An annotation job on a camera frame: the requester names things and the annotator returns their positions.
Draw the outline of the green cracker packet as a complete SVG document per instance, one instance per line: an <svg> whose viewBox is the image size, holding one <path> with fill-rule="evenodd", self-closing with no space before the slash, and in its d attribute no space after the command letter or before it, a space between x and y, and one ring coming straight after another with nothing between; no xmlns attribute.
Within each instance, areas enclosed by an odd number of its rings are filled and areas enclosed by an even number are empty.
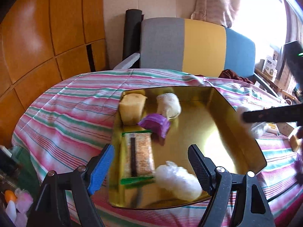
<svg viewBox="0 0 303 227"><path fill-rule="evenodd" d="M122 133L120 158L121 185L138 184L153 179L155 162L151 130Z"/></svg>

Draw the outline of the dark red cloth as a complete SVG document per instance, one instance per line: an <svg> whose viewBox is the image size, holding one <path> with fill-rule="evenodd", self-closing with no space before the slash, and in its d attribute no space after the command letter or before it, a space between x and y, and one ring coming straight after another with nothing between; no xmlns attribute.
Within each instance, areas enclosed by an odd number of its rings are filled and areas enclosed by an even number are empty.
<svg viewBox="0 0 303 227"><path fill-rule="evenodd" d="M253 84L253 82L250 81L247 77L241 77L237 73L235 73L234 71L232 71L230 69L223 70L220 73L219 78L239 80L239 81L242 81L242 82L246 82L248 84Z"/></svg>

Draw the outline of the black rolled mat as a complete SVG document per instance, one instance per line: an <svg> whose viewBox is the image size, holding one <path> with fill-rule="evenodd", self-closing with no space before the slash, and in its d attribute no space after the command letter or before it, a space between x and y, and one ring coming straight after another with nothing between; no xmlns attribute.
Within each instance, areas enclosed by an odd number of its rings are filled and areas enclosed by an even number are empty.
<svg viewBox="0 0 303 227"><path fill-rule="evenodd" d="M144 15L142 14L142 10L126 10L124 22L122 60L125 60L132 54L140 51L141 22L143 18Z"/></svg>

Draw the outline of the white product box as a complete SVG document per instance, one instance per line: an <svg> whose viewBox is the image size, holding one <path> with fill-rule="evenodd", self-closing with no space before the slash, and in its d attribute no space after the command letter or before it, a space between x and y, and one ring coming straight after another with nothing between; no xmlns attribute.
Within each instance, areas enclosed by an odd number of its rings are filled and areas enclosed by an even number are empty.
<svg viewBox="0 0 303 227"><path fill-rule="evenodd" d="M267 57L263 63L262 72L270 77L275 78L277 75L277 61L271 57Z"/></svg>

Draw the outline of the gold metal tray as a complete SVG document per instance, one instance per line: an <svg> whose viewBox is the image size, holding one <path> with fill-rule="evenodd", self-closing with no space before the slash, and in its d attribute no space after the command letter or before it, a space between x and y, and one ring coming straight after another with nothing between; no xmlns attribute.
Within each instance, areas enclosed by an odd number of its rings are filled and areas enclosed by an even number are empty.
<svg viewBox="0 0 303 227"><path fill-rule="evenodd" d="M237 112L213 87L157 87L138 89L146 96L143 114L155 113L157 97L164 93L177 95L180 115L170 123L165 140L152 137L155 166L173 161L193 173L187 157L188 147L196 144L205 157L231 173L259 173L266 167L266 159L257 141L243 128ZM135 210L176 208L187 201L175 198L169 191L157 186L153 180L125 186L120 183L125 163L122 135L140 130L139 126L125 126L120 113L115 114L111 144L115 157L108 173L108 198L113 207Z"/></svg>

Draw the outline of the white plastic bag ball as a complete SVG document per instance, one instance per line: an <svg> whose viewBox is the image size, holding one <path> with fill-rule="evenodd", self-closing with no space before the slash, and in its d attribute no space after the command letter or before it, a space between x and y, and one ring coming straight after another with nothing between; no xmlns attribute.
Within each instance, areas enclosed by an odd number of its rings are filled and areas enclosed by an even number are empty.
<svg viewBox="0 0 303 227"><path fill-rule="evenodd" d="M266 130L266 122L246 122L243 119L243 113L253 111L250 106L238 106L236 109L239 122L242 127L255 139L260 138Z"/></svg>
<svg viewBox="0 0 303 227"><path fill-rule="evenodd" d="M165 165L158 166L154 172L154 179L160 188L170 191L180 200L193 201L202 194L197 177L172 161L166 161Z"/></svg>

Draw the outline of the white cardboard box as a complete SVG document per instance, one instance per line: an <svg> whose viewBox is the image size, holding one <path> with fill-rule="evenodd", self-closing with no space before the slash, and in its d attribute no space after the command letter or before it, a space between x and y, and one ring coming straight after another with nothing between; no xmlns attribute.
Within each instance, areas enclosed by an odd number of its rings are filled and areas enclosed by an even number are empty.
<svg viewBox="0 0 303 227"><path fill-rule="evenodd" d="M276 125L279 132L287 137L290 137L297 130L296 122L278 122Z"/></svg>

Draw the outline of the yellow sponge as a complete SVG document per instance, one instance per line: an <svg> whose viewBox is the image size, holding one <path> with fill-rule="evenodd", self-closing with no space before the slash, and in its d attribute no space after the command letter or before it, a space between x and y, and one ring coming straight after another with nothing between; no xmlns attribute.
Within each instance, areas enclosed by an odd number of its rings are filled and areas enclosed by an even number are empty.
<svg viewBox="0 0 303 227"><path fill-rule="evenodd" d="M296 134L292 134L288 137L291 149L293 152L297 152L301 147L302 139L299 139Z"/></svg>

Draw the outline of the grey yellow blue chair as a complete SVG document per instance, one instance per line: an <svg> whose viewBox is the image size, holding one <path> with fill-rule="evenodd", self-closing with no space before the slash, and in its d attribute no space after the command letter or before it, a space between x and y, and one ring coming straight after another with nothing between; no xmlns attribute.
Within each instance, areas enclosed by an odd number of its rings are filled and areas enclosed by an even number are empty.
<svg viewBox="0 0 303 227"><path fill-rule="evenodd" d="M209 77L218 77L229 69L259 82L277 96L254 72L255 53L254 42L232 29L193 19L158 17L142 21L139 52L115 69L129 69L136 61L141 69L169 69Z"/></svg>

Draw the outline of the yellow sponge block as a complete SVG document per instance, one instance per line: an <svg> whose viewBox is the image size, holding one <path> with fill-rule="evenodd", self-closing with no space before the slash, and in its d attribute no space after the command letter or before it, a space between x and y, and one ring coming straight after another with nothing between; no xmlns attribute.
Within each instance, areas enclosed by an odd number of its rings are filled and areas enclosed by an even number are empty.
<svg viewBox="0 0 303 227"><path fill-rule="evenodd" d="M141 120L147 97L137 93L126 94L119 103L122 122L126 126L133 126Z"/></svg>

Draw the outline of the purple snack packet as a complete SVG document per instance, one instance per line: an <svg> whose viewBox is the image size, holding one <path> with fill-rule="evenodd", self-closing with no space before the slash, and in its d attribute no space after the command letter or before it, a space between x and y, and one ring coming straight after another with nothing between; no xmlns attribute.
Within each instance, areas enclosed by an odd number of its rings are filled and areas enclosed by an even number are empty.
<svg viewBox="0 0 303 227"><path fill-rule="evenodd" d="M156 133L163 139L166 138L170 128L169 120L158 113L148 114L138 122L138 125L146 130L151 130L152 133Z"/></svg>

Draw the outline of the pink curtain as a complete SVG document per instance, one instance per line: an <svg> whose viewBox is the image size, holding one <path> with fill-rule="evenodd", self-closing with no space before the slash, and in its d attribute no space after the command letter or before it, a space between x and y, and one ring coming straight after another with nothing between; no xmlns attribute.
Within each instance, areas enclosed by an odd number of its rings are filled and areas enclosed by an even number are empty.
<svg viewBox="0 0 303 227"><path fill-rule="evenodd" d="M197 0L191 19L230 28L239 6L240 0Z"/></svg>

